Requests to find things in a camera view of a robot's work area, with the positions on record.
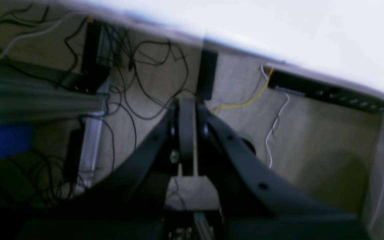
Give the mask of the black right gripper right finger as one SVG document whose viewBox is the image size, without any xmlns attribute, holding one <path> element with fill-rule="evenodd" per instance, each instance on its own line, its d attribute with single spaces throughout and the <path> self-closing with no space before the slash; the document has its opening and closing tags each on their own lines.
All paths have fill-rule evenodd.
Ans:
<svg viewBox="0 0 384 240">
<path fill-rule="evenodd" d="M 215 186 L 223 230 L 358 230 L 359 220 L 283 180 L 225 122 L 197 103 L 199 172 Z"/>
</svg>

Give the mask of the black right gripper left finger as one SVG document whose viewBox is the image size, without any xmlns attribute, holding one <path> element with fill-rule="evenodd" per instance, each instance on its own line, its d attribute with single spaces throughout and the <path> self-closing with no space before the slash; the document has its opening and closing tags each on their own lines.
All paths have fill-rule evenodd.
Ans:
<svg viewBox="0 0 384 240">
<path fill-rule="evenodd" d="M 178 146 L 178 112 L 175 100 L 123 164 L 76 197 L 76 208 L 87 214 L 163 213 L 169 181 L 177 172 L 170 155 Z"/>
</svg>

